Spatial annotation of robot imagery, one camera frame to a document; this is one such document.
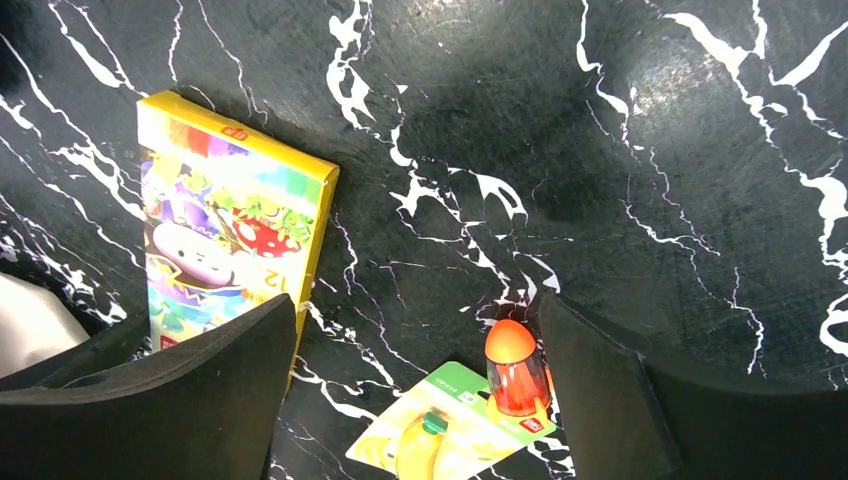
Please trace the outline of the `yellow crayon pack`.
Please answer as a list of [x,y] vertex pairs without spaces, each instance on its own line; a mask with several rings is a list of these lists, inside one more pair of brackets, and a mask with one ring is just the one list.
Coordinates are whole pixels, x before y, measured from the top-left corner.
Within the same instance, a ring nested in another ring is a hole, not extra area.
[[172,91],[136,112],[153,350],[280,294],[302,330],[339,167]]

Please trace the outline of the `beige canvas student bag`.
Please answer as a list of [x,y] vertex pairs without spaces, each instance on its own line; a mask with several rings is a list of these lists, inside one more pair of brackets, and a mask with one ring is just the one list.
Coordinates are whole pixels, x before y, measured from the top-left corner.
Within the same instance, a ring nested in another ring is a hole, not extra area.
[[90,335],[49,290],[1,275],[1,375],[9,376],[88,340]]

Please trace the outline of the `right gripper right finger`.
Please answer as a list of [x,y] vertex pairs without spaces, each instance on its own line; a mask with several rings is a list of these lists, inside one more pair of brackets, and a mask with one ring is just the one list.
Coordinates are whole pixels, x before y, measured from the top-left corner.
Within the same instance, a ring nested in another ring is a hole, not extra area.
[[665,347],[551,293],[538,310],[581,479],[843,479],[847,391]]

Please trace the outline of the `orange small toy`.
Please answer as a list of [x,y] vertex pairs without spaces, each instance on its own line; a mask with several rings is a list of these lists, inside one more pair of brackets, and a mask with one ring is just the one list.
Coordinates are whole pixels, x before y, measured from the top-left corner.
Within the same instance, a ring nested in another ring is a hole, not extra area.
[[497,410],[511,417],[546,411],[551,389],[535,337],[518,321],[497,321],[487,334],[487,378]]

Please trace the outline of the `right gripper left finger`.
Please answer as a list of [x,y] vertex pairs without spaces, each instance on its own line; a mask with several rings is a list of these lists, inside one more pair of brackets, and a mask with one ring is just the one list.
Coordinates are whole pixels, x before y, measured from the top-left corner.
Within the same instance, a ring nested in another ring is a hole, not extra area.
[[143,358],[127,320],[1,380],[5,479],[263,479],[297,343],[278,295]]

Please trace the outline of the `yellow item blister pack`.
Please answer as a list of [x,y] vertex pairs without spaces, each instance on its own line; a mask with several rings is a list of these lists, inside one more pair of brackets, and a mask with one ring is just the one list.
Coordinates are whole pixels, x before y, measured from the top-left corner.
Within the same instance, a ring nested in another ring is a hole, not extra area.
[[380,414],[346,457],[399,479],[469,479],[554,430],[540,405],[526,417],[501,414],[487,380],[451,361]]

